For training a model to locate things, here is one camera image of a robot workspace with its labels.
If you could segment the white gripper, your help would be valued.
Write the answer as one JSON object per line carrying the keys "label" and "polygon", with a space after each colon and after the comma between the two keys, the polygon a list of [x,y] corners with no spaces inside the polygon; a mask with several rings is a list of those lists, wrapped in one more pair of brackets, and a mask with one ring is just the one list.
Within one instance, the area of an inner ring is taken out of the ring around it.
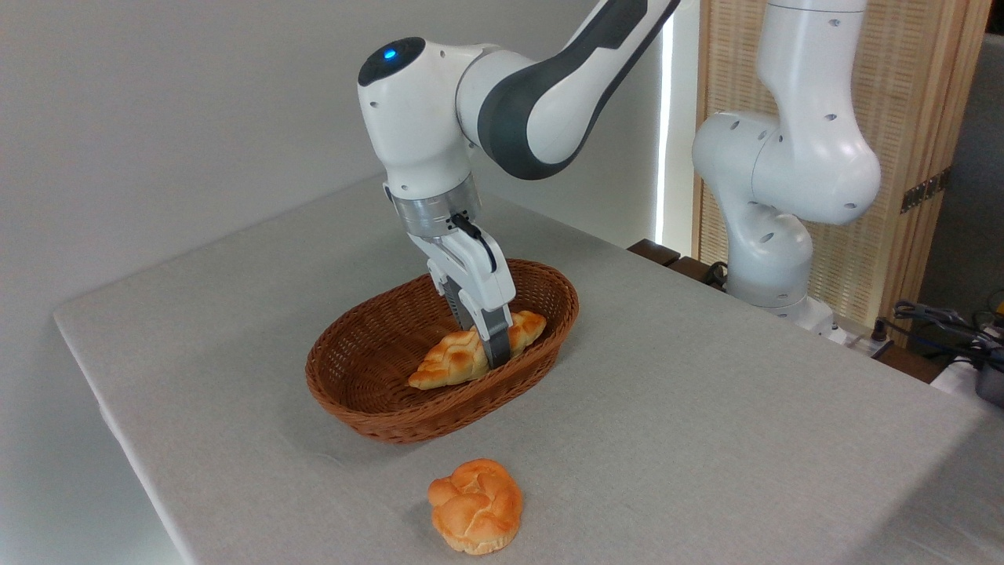
{"label": "white gripper", "polygon": [[[427,255],[431,279],[459,328],[472,329],[475,321],[470,312],[481,312],[477,328],[488,365],[491,370],[502,367],[512,357],[511,315],[503,307],[514,299],[515,286],[498,244],[477,226],[442,229],[437,235],[408,228],[408,233]],[[467,296],[465,305],[461,290]]]}

